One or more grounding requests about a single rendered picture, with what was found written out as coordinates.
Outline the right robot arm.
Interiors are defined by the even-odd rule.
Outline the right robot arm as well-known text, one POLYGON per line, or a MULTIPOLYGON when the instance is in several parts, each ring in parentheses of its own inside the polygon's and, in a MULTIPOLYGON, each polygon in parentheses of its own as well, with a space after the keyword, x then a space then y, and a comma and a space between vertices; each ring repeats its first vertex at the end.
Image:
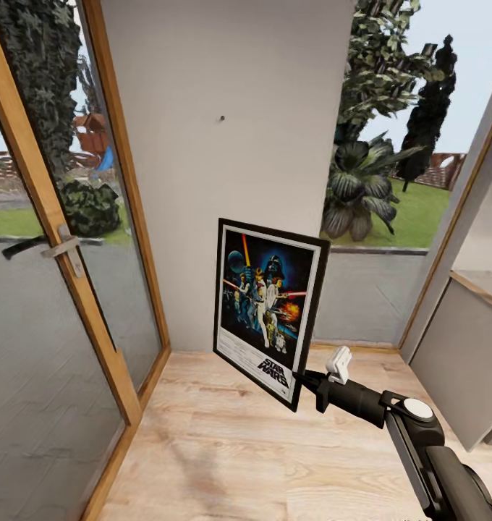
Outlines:
POLYGON ((315 409, 330 404, 389 430, 405 472, 425 515, 432 521, 492 521, 492 496, 481 477, 445 446, 433 409, 419 399, 385 390, 379 393, 349 379, 352 353, 337 347, 326 363, 327 375, 305 369, 292 372, 315 394, 315 409), (392 399, 399 402, 392 404, 392 399))

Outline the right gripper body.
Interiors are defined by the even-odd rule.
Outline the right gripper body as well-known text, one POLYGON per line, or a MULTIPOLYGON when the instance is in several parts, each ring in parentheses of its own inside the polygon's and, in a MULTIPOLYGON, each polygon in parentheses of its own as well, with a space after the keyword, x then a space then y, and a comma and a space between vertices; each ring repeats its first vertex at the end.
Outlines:
POLYGON ((350 379, 347 380, 346 384, 341 384, 337 381, 331 382, 328 380, 330 375, 331 372, 328 372, 323 382, 317 388, 315 409, 324 414, 327 407, 333 404, 359 417, 363 391, 367 387, 350 379))

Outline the poster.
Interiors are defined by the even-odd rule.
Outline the poster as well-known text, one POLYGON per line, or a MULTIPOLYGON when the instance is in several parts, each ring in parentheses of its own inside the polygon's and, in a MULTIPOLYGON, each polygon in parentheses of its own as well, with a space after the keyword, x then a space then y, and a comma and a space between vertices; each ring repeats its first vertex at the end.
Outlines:
POLYGON ((331 240, 219 218, 213 353, 296 413, 331 240))

